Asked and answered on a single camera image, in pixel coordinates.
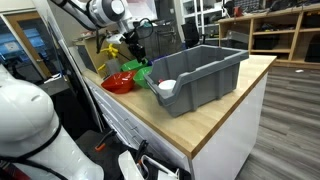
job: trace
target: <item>wooden floor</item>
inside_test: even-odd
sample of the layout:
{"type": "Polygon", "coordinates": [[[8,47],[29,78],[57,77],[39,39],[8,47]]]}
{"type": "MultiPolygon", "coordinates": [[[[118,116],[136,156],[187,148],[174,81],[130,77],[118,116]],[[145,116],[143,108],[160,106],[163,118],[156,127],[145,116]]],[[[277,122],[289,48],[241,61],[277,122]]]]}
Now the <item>wooden floor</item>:
{"type": "Polygon", "coordinates": [[[320,179],[320,71],[274,67],[238,180],[320,179]]]}

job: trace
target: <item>plastic crate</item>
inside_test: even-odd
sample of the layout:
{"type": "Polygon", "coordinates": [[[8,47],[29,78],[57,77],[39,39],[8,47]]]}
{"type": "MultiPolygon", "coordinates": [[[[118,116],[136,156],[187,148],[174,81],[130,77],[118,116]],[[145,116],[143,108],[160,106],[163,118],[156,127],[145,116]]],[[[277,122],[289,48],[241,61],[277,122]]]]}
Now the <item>plastic crate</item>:
{"type": "Polygon", "coordinates": [[[201,45],[157,60],[145,79],[159,104],[177,117],[233,91],[240,61],[248,58],[245,50],[201,45]],[[160,79],[177,81],[172,93],[158,87],[160,79]]]}

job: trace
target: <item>white cup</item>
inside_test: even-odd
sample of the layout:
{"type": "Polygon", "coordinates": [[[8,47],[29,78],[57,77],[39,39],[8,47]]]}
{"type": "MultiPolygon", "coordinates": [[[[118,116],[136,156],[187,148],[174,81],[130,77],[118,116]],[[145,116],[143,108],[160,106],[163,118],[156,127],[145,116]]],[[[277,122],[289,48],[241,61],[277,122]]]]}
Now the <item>white cup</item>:
{"type": "Polygon", "coordinates": [[[166,95],[169,95],[172,92],[175,84],[176,80],[165,80],[159,84],[159,88],[163,90],[166,95]]]}

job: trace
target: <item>wooden countertop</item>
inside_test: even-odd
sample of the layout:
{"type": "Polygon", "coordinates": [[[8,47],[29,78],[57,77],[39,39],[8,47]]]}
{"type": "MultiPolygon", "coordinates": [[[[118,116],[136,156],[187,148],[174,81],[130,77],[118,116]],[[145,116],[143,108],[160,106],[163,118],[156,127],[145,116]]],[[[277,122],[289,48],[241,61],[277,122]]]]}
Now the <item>wooden countertop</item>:
{"type": "Polygon", "coordinates": [[[248,14],[246,16],[241,16],[237,18],[227,18],[227,19],[221,19],[218,22],[219,23],[229,23],[229,22],[234,22],[234,21],[245,21],[245,20],[250,20],[250,19],[257,19],[257,18],[265,18],[265,17],[273,17],[273,16],[282,16],[282,15],[287,15],[287,14],[295,14],[295,13],[300,13],[300,12],[307,12],[307,11],[314,11],[314,10],[319,10],[320,9],[320,4],[312,4],[309,6],[300,6],[300,7],[294,7],[294,8],[287,8],[284,10],[280,11],[275,11],[275,12],[263,12],[263,13],[255,13],[255,14],[248,14]]]}
{"type": "MultiPolygon", "coordinates": [[[[111,97],[136,115],[163,138],[169,141],[186,156],[193,159],[226,121],[243,99],[268,72],[276,56],[251,55],[240,65],[238,86],[220,100],[200,106],[195,112],[172,118],[159,106],[151,90],[135,87],[127,94],[113,94],[111,97]]],[[[83,75],[98,86],[99,76],[88,70],[83,75]]]]}

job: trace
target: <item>cabinet drawer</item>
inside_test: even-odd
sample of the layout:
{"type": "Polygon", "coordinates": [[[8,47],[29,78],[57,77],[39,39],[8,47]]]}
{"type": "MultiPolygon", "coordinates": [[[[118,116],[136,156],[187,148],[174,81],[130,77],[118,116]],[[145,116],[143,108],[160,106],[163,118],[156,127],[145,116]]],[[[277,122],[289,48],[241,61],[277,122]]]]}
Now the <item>cabinet drawer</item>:
{"type": "Polygon", "coordinates": [[[103,113],[106,113],[113,121],[113,125],[121,132],[125,141],[130,144],[129,146],[138,148],[142,140],[147,140],[149,149],[155,156],[158,154],[159,158],[190,172],[188,158],[182,152],[116,102],[101,87],[98,87],[88,79],[87,81],[92,91],[95,92],[94,96],[100,101],[99,106],[104,109],[102,110],[103,113]]]}
{"type": "Polygon", "coordinates": [[[117,137],[120,139],[120,141],[121,141],[123,144],[129,146],[129,143],[128,143],[128,142],[126,141],[126,139],[123,137],[123,135],[121,134],[121,132],[113,125],[112,121],[109,120],[105,114],[102,114],[102,116],[103,116],[104,120],[107,122],[107,124],[109,125],[109,127],[117,132],[117,137]]]}

